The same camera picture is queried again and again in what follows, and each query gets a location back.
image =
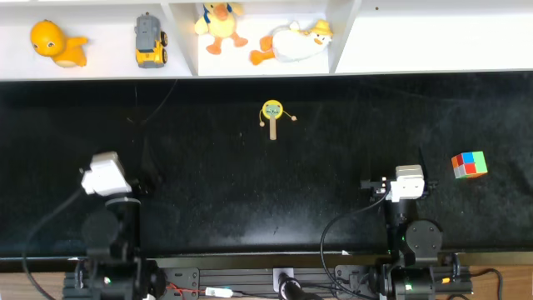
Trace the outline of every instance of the green cube face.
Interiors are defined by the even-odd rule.
[[[486,169],[486,162],[485,162],[485,155],[483,155],[483,152],[473,152],[472,155],[474,156],[474,163],[476,164],[476,171],[478,173],[487,173],[488,170]]]

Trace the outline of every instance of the white shelf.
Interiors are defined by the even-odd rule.
[[[121,78],[183,78],[191,72],[177,41],[169,38],[168,63],[159,69],[139,68],[135,60],[136,18],[145,12],[158,17],[162,29],[171,24],[158,4],[129,6],[2,7],[0,8],[0,80],[68,80]],[[53,20],[71,37],[85,36],[86,67],[62,68],[33,51],[32,26]]]
[[[224,40],[211,55],[198,37],[199,0],[0,0],[0,80],[227,78],[326,74],[533,70],[531,0],[243,0],[237,32],[245,47]],[[168,64],[139,68],[136,18],[158,17],[169,37]],[[61,68],[36,54],[32,26],[43,19],[69,36],[86,36],[86,67]],[[250,51],[279,26],[312,27],[326,19],[335,33],[327,51],[300,62],[259,66]]]

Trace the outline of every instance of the black table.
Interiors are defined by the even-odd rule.
[[[142,205],[151,256],[311,253],[336,215],[364,207],[361,174],[419,163],[439,187],[419,201],[444,229],[445,251],[533,247],[533,73],[0,84],[0,257],[79,185],[94,153],[126,170],[146,143],[166,182]],[[278,139],[258,113],[278,99],[298,117]],[[454,178],[451,157],[483,151],[489,174]],[[83,255],[81,226],[102,207],[84,197],[33,241],[38,257]],[[329,250],[385,253],[382,211],[339,222]]]

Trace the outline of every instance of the toy head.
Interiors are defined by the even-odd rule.
[[[204,10],[204,18],[206,19],[206,22],[209,23],[209,19],[207,18],[208,13],[212,13],[217,17],[217,19],[221,21],[226,21],[227,16],[229,13],[232,12],[232,6],[228,2],[210,2],[210,3],[204,3],[203,4],[203,10]]]
[[[315,27],[311,29],[311,37],[315,43],[323,47],[327,46],[331,42],[333,32],[330,30],[330,23],[324,20],[318,20]]]
[[[38,22],[33,26],[30,39],[33,49],[45,57],[56,56],[65,50],[65,35],[58,25],[48,20]]]
[[[274,117],[278,119],[283,114],[283,106],[276,100],[268,100],[263,104],[262,111],[265,118],[270,119]]]

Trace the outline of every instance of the blue vest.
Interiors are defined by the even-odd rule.
[[[233,9],[232,9],[232,6],[230,5],[230,3],[227,4],[227,11],[230,12],[230,13],[233,12]],[[207,10],[207,7],[204,5],[203,6],[203,19],[206,20],[207,24],[209,24],[211,22],[211,20],[207,16],[208,13],[209,13],[209,11]]]

